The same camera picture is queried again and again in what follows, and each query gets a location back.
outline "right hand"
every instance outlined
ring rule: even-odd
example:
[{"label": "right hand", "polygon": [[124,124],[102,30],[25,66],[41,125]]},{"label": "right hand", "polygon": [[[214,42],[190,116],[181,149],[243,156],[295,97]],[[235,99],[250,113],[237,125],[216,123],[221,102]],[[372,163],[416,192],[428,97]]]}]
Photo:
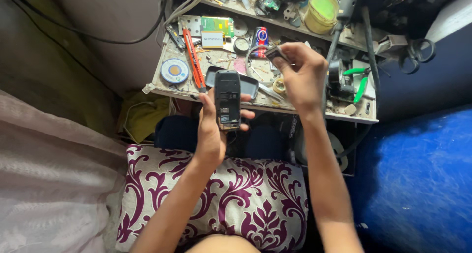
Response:
[{"label": "right hand", "polygon": [[294,63],[291,65],[281,57],[273,60],[284,75],[288,99],[300,116],[321,110],[328,62],[304,43],[285,43],[280,48]]}]

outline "dark pants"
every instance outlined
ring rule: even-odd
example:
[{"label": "dark pants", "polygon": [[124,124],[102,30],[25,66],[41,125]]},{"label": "dark pants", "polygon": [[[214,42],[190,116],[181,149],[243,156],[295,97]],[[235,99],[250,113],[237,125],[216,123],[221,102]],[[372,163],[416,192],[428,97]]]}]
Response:
[{"label": "dark pants", "polygon": [[[184,116],[164,117],[156,125],[154,147],[195,152],[198,122]],[[280,132],[272,126],[258,126],[250,131],[245,158],[283,159]]]}]

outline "purple floral pattern cushion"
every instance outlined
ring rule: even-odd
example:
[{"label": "purple floral pattern cushion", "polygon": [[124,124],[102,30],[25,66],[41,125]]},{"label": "purple floral pattern cushion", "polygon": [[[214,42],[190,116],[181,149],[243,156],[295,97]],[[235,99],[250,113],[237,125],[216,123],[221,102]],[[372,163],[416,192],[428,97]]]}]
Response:
[{"label": "purple floral pattern cushion", "polygon": [[[128,251],[193,154],[130,145],[116,249]],[[259,250],[303,246],[308,201],[301,168],[284,161],[226,158],[211,176],[180,239],[238,235]]]}]

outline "wire cutter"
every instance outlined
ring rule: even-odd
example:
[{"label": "wire cutter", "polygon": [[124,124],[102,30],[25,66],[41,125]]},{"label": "wire cutter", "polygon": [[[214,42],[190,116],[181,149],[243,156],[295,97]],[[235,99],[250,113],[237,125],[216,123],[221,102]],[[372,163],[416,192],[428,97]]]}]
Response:
[{"label": "wire cutter", "polygon": [[354,103],[359,102],[361,100],[362,95],[364,94],[365,87],[367,86],[367,81],[369,80],[368,76],[372,69],[369,68],[352,68],[343,72],[343,76],[351,75],[351,74],[363,74],[363,78],[361,80],[361,84],[359,85],[359,89],[354,97]]}]

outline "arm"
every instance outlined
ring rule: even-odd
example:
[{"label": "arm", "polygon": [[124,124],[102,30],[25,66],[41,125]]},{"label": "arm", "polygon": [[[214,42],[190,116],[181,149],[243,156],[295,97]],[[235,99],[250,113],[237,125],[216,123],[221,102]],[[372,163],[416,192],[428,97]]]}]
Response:
[{"label": "arm", "polygon": [[[226,135],[219,131],[216,123],[213,89],[208,95],[200,93],[199,98],[204,106],[200,111],[195,155],[165,201],[146,224],[133,244],[131,253],[174,252],[209,177],[225,157]],[[249,101],[251,96],[241,94],[241,100]],[[243,109],[241,116],[254,118],[255,114]],[[246,124],[241,124],[241,130],[248,129]]]},{"label": "arm", "polygon": [[281,48],[295,63],[274,60],[304,128],[311,204],[325,252],[362,253],[349,194],[323,122],[321,99],[327,61],[303,43],[286,43]]}]

